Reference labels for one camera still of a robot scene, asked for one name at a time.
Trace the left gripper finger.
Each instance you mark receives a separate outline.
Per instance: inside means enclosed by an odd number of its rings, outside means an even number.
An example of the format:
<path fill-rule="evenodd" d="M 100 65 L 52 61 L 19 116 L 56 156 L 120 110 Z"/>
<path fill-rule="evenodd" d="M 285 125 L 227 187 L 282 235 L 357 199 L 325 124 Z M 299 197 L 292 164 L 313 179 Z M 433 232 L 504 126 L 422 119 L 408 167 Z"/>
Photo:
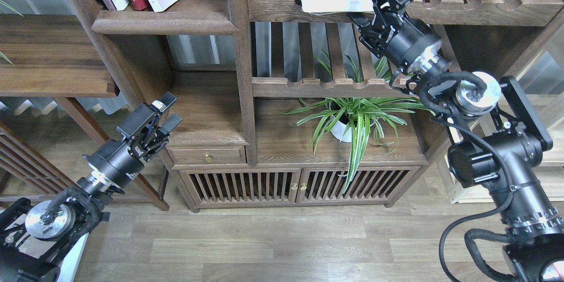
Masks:
<path fill-rule="evenodd" d="M 136 139 L 143 134 L 143 129 L 159 127 L 160 118 L 177 100 L 172 93 L 165 93 L 161 99 L 151 104 L 141 103 L 116 129 L 124 139 Z"/>
<path fill-rule="evenodd" d="M 182 118 L 174 113 L 163 122 L 163 124 L 159 128 L 159 133 L 161 133 L 161 135 L 170 135 L 181 122 Z"/>

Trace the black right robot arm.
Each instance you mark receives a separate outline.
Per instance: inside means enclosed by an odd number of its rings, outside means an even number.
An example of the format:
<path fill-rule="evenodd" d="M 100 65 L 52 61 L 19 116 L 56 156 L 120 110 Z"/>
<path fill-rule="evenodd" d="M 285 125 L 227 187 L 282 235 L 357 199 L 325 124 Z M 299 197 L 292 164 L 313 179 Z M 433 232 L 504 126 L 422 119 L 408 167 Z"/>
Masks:
<path fill-rule="evenodd" d="M 357 25 L 360 42 L 377 57 L 385 56 L 397 71 L 409 75 L 414 94 L 435 113 L 433 121 L 456 129 L 461 141 L 451 140 L 450 170 L 464 188 L 481 184 L 496 204 L 494 210 L 451 223 L 439 242 L 445 262 L 445 241 L 455 226 L 499 213 L 504 234 L 471 229 L 464 242 L 475 265 L 497 282 L 561 282 L 563 280 L 563 218 L 549 201 L 533 167 L 553 141 L 518 81 L 495 79 L 483 71 L 450 72 L 450 61 L 439 55 L 442 41 L 423 21 L 412 19 L 405 7 L 413 0 L 372 0 L 375 16 L 348 13 Z"/>

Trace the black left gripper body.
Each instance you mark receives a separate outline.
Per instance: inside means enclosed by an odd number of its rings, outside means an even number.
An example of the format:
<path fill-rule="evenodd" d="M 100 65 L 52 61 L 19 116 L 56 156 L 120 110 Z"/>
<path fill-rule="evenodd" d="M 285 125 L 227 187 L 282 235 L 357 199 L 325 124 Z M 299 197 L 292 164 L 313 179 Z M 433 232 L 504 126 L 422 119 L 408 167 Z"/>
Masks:
<path fill-rule="evenodd" d="M 83 179 L 88 194 L 124 194 L 124 188 L 144 169 L 153 155 L 169 142 L 175 123 L 121 123 L 119 141 L 110 139 L 84 158 L 92 171 Z"/>

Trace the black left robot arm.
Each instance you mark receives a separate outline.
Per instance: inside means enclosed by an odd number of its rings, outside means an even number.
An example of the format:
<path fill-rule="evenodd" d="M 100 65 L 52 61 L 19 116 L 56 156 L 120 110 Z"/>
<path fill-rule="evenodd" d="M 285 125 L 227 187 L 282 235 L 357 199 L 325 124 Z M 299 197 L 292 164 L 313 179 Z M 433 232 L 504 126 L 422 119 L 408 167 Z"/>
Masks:
<path fill-rule="evenodd" d="M 142 103 L 117 126 L 121 140 L 110 139 L 96 152 L 84 155 L 91 167 L 77 186 L 69 186 L 50 201 L 32 204 L 20 198 L 1 213 L 1 280 L 3 282 L 54 282 L 59 264 L 85 234 L 109 220 L 104 208 L 114 193 L 142 172 L 145 163 L 169 142 L 181 123 L 164 113 L 177 101 L 165 93 L 151 104 Z"/>

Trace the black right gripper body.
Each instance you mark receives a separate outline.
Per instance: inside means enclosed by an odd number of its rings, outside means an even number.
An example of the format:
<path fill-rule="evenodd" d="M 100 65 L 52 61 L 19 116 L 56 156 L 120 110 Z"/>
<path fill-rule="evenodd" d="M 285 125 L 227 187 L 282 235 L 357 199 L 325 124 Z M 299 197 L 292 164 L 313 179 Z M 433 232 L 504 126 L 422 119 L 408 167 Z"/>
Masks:
<path fill-rule="evenodd" d="M 442 39 L 423 21 L 403 11 L 375 10 L 372 29 L 359 29 L 359 40 L 377 57 L 385 56 L 405 74 L 442 71 Z"/>

